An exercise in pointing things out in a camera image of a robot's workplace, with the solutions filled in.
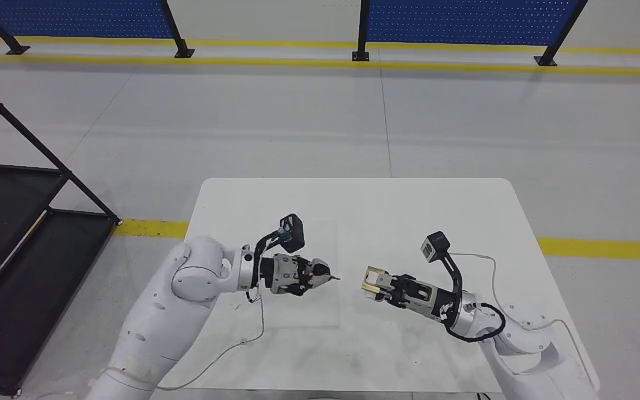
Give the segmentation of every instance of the blue fence panel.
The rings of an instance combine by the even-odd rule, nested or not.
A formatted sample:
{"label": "blue fence panel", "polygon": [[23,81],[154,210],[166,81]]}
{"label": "blue fence panel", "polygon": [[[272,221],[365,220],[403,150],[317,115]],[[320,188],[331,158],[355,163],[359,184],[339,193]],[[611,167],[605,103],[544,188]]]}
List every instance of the blue fence panel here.
{"label": "blue fence panel", "polygon": [[369,42],[550,46],[579,0],[371,0]]}
{"label": "blue fence panel", "polygon": [[171,38],[159,0],[0,0],[14,36]]}

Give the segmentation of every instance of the metal frame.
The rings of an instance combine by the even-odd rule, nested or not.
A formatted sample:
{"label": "metal frame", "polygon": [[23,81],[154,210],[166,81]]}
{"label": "metal frame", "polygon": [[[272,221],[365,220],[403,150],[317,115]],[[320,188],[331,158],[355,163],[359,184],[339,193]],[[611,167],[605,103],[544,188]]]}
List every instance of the metal frame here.
{"label": "metal frame", "polygon": [[24,237],[25,233],[29,231],[29,228],[33,225],[33,221],[36,220],[41,214],[42,210],[48,209],[51,201],[56,197],[58,192],[62,190],[62,187],[67,183],[67,177],[64,176],[62,171],[50,169],[50,168],[38,168],[38,167],[23,167],[23,166],[13,166],[13,165],[0,165],[0,171],[39,171],[45,173],[56,173],[58,175],[58,181],[55,186],[51,189],[50,192],[46,193],[42,197],[40,201],[40,206],[34,209],[33,213],[31,213],[26,220],[20,224],[18,230],[16,230],[13,234],[9,234],[8,240],[6,241],[6,247],[0,244],[0,265],[2,262],[9,257],[9,255],[16,248],[16,245],[20,243],[20,240]]}
{"label": "metal frame", "polygon": [[9,34],[9,32],[7,32],[2,25],[0,25],[0,37],[2,37],[2,40],[4,40],[4,42],[7,44],[7,46],[9,46],[9,50],[7,52],[7,55],[11,56],[11,55],[16,55],[19,56],[20,54],[24,53],[25,51],[29,50],[29,48],[31,46],[23,46],[21,45],[15,38],[15,36]]}
{"label": "metal frame", "polygon": [[120,224],[120,218],[118,218],[118,216],[113,211],[111,211],[111,209],[107,207],[106,204],[104,204],[102,200],[98,198],[98,196],[96,196],[84,183],[82,183],[82,181],[78,179],[78,177],[73,172],[71,172],[71,170],[67,168],[67,166],[64,165],[64,163],[60,161],[60,159],[56,157],[55,154],[51,152],[51,150],[49,150],[40,140],[38,140],[38,138],[35,137],[35,135],[31,133],[31,131],[27,129],[27,127],[24,126],[22,122],[18,120],[18,118],[11,114],[11,112],[7,110],[7,108],[2,103],[0,103],[0,115],[2,115],[4,119],[7,120],[7,122],[13,125],[13,127],[22,134],[22,136],[24,136],[29,142],[31,142],[31,144],[34,145],[42,154],[44,154],[44,156],[47,157],[49,161],[51,161],[51,163],[53,163],[53,165],[55,165],[56,168],[60,170],[60,172],[62,172],[62,175],[64,177],[73,182],[78,187],[78,189],[82,190],[82,193],[84,193],[89,199],[91,199],[91,201],[93,201],[95,205],[100,207],[100,209],[105,214],[107,214],[109,218],[118,221],[118,225]]}
{"label": "metal frame", "polygon": [[176,25],[176,21],[173,19],[173,14],[171,13],[171,8],[169,7],[167,0],[159,1],[160,6],[162,7],[162,12],[164,12],[164,16],[167,18],[167,24],[169,24],[173,40],[175,40],[176,46],[178,46],[178,52],[174,58],[191,58],[195,49],[187,47],[187,42],[180,36],[180,32],[178,32],[178,25]]}
{"label": "metal frame", "polygon": [[[562,27],[562,30],[558,34],[558,38],[551,45],[548,46],[542,56],[534,56],[539,66],[543,67],[555,67],[557,64],[553,61],[553,57],[556,55],[562,42],[567,38],[567,35],[573,28],[573,25],[578,20],[578,17],[582,13],[582,10],[587,5],[587,0],[579,0],[576,8],[569,16],[567,23]],[[371,9],[371,0],[361,0],[360,2],[360,26],[358,30],[358,50],[351,53],[352,61],[369,61],[369,52],[366,51],[367,34],[369,31],[369,11]]]}
{"label": "metal frame", "polygon": [[538,63],[538,65],[540,65],[541,67],[555,67],[558,65],[556,64],[555,61],[553,61],[553,57],[556,55],[556,53],[560,49],[560,46],[562,46],[562,42],[564,42],[564,39],[567,38],[567,35],[571,31],[571,28],[573,28],[573,24],[576,23],[576,21],[578,20],[578,17],[580,16],[580,13],[582,12],[582,10],[584,9],[584,6],[586,5],[587,5],[587,0],[580,0],[576,5],[576,8],[573,9],[573,12],[569,16],[567,23],[564,24],[564,26],[562,27],[562,30],[558,34],[558,38],[556,39],[555,43],[547,47],[547,49],[544,51],[542,56],[533,57]]}
{"label": "metal frame", "polygon": [[351,53],[351,61],[369,61],[369,52],[366,51],[367,33],[369,32],[369,10],[371,0],[360,2],[360,28],[358,30],[358,50]]}

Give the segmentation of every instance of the black metal post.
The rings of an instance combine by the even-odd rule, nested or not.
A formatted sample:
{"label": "black metal post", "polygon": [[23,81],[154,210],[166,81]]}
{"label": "black metal post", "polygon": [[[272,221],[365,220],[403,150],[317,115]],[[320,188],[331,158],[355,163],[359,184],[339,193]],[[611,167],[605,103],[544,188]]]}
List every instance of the black metal post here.
{"label": "black metal post", "polygon": [[560,49],[560,46],[562,46],[562,42],[564,42],[564,39],[566,39],[569,31],[571,31],[571,28],[573,28],[573,24],[576,23],[576,20],[578,19],[580,13],[584,9],[584,6],[586,5],[587,0],[579,0],[578,4],[576,4],[576,8],[573,9],[573,12],[569,16],[567,23],[562,27],[562,30],[558,34],[558,38],[556,39],[555,43],[547,47],[542,56],[533,57],[538,65],[542,67],[556,67],[558,65],[555,61],[553,61],[553,57],[555,57],[558,49]]}
{"label": "black metal post", "polygon": [[369,52],[365,51],[369,32],[369,9],[371,0],[360,1],[360,29],[358,30],[358,50],[351,53],[352,61],[369,61]]}
{"label": "black metal post", "polygon": [[51,161],[53,165],[56,166],[56,168],[62,171],[64,175],[68,176],[69,180],[71,180],[71,182],[73,182],[78,187],[78,189],[82,190],[82,192],[86,194],[87,197],[90,198],[91,201],[93,201],[98,207],[100,207],[100,209],[104,211],[105,214],[107,214],[110,218],[115,219],[116,221],[120,221],[120,218],[118,218],[118,216],[113,211],[111,211],[111,209],[107,207],[102,202],[102,200],[98,198],[98,196],[93,194],[93,192],[89,190],[89,188],[84,183],[82,183],[82,181],[78,179],[78,177],[75,176],[75,174],[71,172],[71,170],[67,168],[67,166],[64,165],[64,163],[51,152],[51,150],[47,148],[47,146],[45,146],[40,140],[38,140],[38,138],[33,133],[31,133],[31,131],[27,129],[27,127],[24,126],[22,122],[18,120],[18,118],[11,114],[11,112],[7,110],[7,108],[2,103],[0,103],[0,115],[2,115],[4,119],[6,119],[11,125],[13,125],[13,127],[16,128],[16,130],[20,132],[22,136],[24,136],[29,142],[31,142],[32,145],[40,150],[40,152],[44,154],[44,156],[47,157],[49,161]]}
{"label": "black metal post", "polygon": [[0,37],[2,40],[9,46],[11,50],[7,52],[7,55],[20,55],[27,51],[31,46],[22,46],[13,35],[10,35],[1,25],[0,25]]}
{"label": "black metal post", "polygon": [[187,47],[187,42],[180,37],[180,32],[178,32],[178,25],[176,25],[176,21],[173,19],[173,14],[171,14],[171,8],[169,8],[169,3],[167,0],[159,0],[160,6],[162,6],[162,11],[164,12],[164,16],[167,18],[167,24],[169,24],[169,29],[171,29],[171,34],[173,35],[173,40],[176,41],[176,46],[178,46],[178,52],[174,56],[175,58],[191,58],[195,49],[190,49]]}

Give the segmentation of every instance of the black shelf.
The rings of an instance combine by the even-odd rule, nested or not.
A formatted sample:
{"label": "black shelf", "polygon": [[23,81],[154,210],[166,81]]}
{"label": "black shelf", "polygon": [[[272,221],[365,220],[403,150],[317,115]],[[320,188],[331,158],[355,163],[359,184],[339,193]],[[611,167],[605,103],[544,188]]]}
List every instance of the black shelf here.
{"label": "black shelf", "polygon": [[[0,396],[17,397],[121,220],[2,103],[0,115],[56,167],[0,165]],[[67,182],[102,213],[52,209]]]}
{"label": "black shelf", "polygon": [[0,395],[16,394],[117,222],[49,210],[0,270]]}
{"label": "black shelf", "polygon": [[16,248],[66,181],[57,169],[0,165],[0,262]]}

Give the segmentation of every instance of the post base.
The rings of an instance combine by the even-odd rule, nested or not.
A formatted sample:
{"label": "post base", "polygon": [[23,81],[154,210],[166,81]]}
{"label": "post base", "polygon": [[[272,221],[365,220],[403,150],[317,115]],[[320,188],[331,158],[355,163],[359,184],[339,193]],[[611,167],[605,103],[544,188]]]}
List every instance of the post base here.
{"label": "post base", "polygon": [[18,50],[9,50],[7,51],[7,55],[8,56],[19,56],[20,54],[24,53],[25,51],[29,50],[31,48],[31,46],[20,46],[20,48]]}
{"label": "post base", "polygon": [[357,51],[354,51],[351,53],[351,61],[369,61],[369,52],[364,51],[362,53],[359,53]]}
{"label": "post base", "polygon": [[196,49],[187,49],[187,52],[183,53],[180,50],[178,50],[178,52],[176,53],[175,56],[173,56],[173,58],[191,58],[191,56],[195,51]]}
{"label": "post base", "polygon": [[553,59],[549,64],[540,64],[540,60],[542,59],[542,56],[533,56],[533,59],[536,60],[536,63],[538,63],[538,65],[541,67],[557,67],[558,66],[558,64],[556,64],[556,62],[553,61]]}

